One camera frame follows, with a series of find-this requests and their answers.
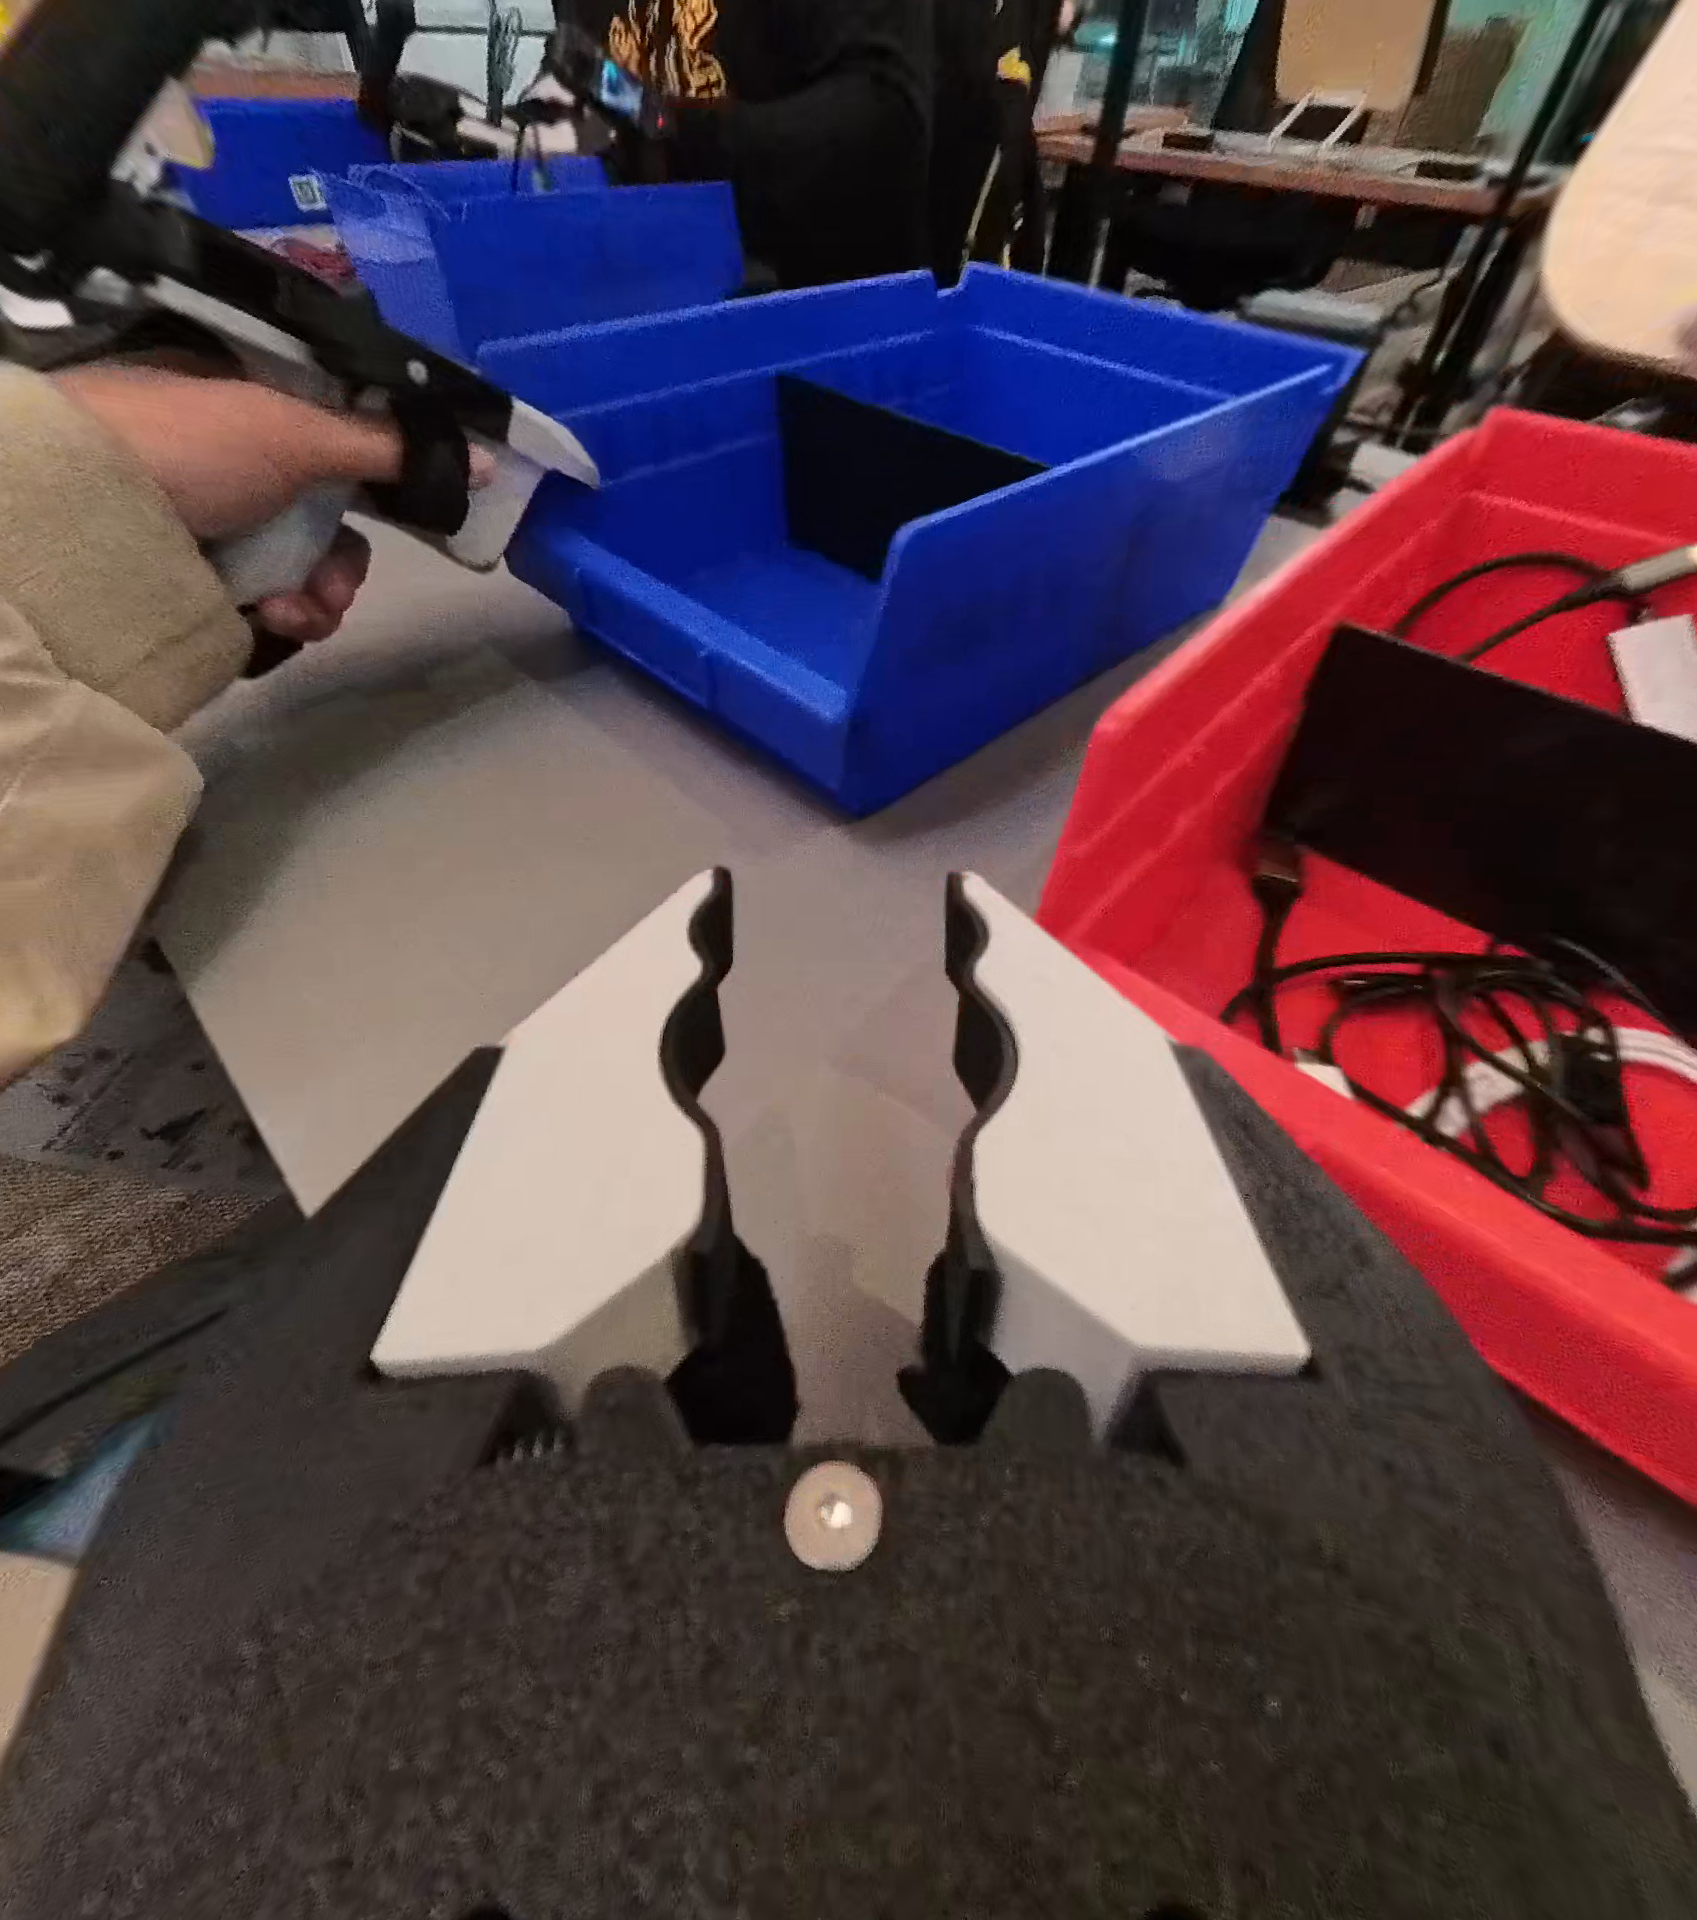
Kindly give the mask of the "grey hub with black cable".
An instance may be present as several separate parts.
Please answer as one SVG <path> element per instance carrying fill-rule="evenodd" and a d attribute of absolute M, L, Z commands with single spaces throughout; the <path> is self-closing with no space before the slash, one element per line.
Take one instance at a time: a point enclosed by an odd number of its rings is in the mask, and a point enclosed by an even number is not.
<path fill-rule="evenodd" d="M 1656 550 L 1622 565 L 1531 547 L 1501 553 L 1440 580 L 1401 612 L 1388 636 L 1410 639 L 1415 631 L 1462 590 L 1504 573 L 1559 576 L 1567 588 L 1493 631 L 1467 642 L 1458 660 L 1479 666 L 1513 642 L 1581 612 L 1610 609 L 1621 615 L 1606 636 L 1610 671 L 1621 689 L 1625 715 L 1655 731 L 1697 746 L 1697 623 L 1689 614 L 1665 614 L 1658 598 L 1697 582 L 1697 540 Z"/>

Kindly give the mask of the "wooden table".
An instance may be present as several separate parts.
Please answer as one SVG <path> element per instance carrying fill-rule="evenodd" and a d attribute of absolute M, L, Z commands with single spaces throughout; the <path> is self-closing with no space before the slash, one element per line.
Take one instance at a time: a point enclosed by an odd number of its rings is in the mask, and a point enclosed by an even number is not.
<path fill-rule="evenodd" d="M 1172 147 L 1159 115 L 1115 147 L 1120 180 L 1211 183 L 1257 193 L 1305 195 L 1358 207 L 1415 209 L 1487 219 L 1513 181 L 1513 166 L 1481 161 L 1464 177 L 1427 171 L 1428 156 L 1380 146 L 1273 141 L 1264 134 L 1215 134 L 1207 147 Z"/>

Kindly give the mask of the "black bin divider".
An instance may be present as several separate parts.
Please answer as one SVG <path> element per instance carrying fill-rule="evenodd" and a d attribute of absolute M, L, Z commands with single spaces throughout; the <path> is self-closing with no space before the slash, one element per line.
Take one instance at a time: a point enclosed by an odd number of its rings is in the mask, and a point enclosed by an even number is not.
<path fill-rule="evenodd" d="M 1044 475 L 1044 462 L 780 371 L 775 378 L 787 538 L 870 583 L 916 519 Z"/>
<path fill-rule="evenodd" d="M 1697 1036 L 1697 742 L 1341 626 L 1263 823 L 1513 947 L 1579 947 Z"/>

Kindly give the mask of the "person's left hand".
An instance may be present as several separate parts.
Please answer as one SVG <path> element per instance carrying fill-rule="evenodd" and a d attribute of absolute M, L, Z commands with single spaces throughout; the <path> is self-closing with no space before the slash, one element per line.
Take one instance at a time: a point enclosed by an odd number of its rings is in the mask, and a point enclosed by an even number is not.
<path fill-rule="evenodd" d="M 90 363 L 47 381 L 143 470 L 204 551 L 273 521 L 308 492 L 388 483 L 401 468 L 385 419 L 244 379 Z"/>

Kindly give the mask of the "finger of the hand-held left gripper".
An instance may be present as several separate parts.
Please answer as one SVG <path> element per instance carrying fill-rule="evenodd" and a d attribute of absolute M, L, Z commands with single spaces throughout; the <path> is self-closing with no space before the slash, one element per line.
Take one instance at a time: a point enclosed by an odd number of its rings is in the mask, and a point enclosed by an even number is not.
<path fill-rule="evenodd" d="M 507 450 L 539 473 L 561 473 L 584 488 L 600 486 L 600 470 L 573 429 L 517 397 L 508 409 Z"/>
<path fill-rule="evenodd" d="M 514 538 L 544 468 L 508 446 L 470 446 L 470 492 L 461 528 L 446 536 L 446 556 L 466 570 L 498 565 Z"/>

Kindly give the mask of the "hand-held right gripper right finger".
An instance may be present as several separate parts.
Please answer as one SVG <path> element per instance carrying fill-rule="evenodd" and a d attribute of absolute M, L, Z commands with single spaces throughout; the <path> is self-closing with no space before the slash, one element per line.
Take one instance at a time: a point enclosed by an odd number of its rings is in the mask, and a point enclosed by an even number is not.
<path fill-rule="evenodd" d="M 1164 1030 L 977 874 L 945 890 L 971 1113 L 922 1384 L 1299 1378 L 1310 1341 Z"/>

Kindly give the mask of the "blue plastic bin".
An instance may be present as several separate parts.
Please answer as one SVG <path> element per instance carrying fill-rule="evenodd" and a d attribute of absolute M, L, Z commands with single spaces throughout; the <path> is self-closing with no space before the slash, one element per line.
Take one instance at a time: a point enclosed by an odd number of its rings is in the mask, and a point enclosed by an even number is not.
<path fill-rule="evenodd" d="M 719 731 L 865 815 L 1219 606 L 1354 347 L 972 266 L 502 340 L 570 425 L 510 570 Z M 793 371 L 1047 464 L 916 519 L 870 583 L 789 541 Z"/>
<path fill-rule="evenodd" d="M 207 166 L 170 160 L 165 191 L 217 228 L 328 225 L 328 180 L 388 160 L 385 134 L 352 99 L 205 97 L 195 109 L 211 139 Z"/>
<path fill-rule="evenodd" d="M 491 342 L 716 303 L 746 281 L 723 181 L 615 185 L 573 154 L 369 161 L 317 180 L 380 317 L 466 366 Z"/>

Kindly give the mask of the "person's left forearm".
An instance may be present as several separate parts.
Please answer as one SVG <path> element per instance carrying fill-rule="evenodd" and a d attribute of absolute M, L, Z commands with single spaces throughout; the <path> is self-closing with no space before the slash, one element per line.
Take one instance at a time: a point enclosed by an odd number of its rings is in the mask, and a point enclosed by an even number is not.
<path fill-rule="evenodd" d="M 103 995 L 201 790 L 171 731 L 248 652 L 153 482 L 0 366 L 0 1090 Z"/>

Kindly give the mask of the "red plastic bin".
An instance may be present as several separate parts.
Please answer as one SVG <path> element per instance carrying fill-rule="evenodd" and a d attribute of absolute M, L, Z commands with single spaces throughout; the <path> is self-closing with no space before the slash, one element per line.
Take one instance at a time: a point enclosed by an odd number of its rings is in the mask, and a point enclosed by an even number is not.
<path fill-rule="evenodd" d="M 1263 823 L 1341 626 L 1388 636 L 1506 553 L 1622 565 L 1691 541 L 1697 443 L 1495 414 L 1107 709 L 1038 918 L 1227 1068 L 1508 1384 L 1697 1508 L 1697 1033 L 1579 947 L 1510 946 Z M 1460 662 L 1562 588 L 1499 576 L 1406 642 Z M 1697 623 L 1697 582 L 1658 609 Z M 1618 621 L 1581 612 L 1477 668 L 1627 717 Z"/>

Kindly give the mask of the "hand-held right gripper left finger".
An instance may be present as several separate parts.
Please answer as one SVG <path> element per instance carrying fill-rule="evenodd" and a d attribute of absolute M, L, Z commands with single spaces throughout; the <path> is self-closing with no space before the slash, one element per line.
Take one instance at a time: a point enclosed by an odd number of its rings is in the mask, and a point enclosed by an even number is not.
<path fill-rule="evenodd" d="M 723 1058 L 732 879 L 706 867 L 500 1041 L 371 1346 L 385 1379 L 667 1378 L 728 1230 L 701 1091 Z"/>

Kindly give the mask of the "grey desk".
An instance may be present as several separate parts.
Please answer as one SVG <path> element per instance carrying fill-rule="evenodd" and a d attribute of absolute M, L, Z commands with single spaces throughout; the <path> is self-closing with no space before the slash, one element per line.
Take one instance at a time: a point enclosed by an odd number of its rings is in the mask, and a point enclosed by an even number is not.
<path fill-rule="evenodd" d="M 187 731 L 205 774 L 153 919 L 231 1091 L 304 1212 L 477 1043 L 494 1041 L 691 871 L 737 884 L 714 1079 L 730 1194 L 794 1354 L 806 1441 L 916 1444 L 895 1375 L 941 1243 L 964 1099 L 950 1064 L 942 885 L 974 869 L 1033 907 L 1087 737 L 1201 619 L 865 821 L 710 731 L 578 639 L 528 588 L 374 530 L 338 639 L 229 691 Z M 0 1364 L 205 1238 L 107 1218 L 95 1267 L 22 1225 L 22 1192 L 126 1207 L 44 1148 L 5 1158 L 44 1088 L 0 1099 Z M 1697 1804 L 1697 1509 L 1531 1412 Z"/>

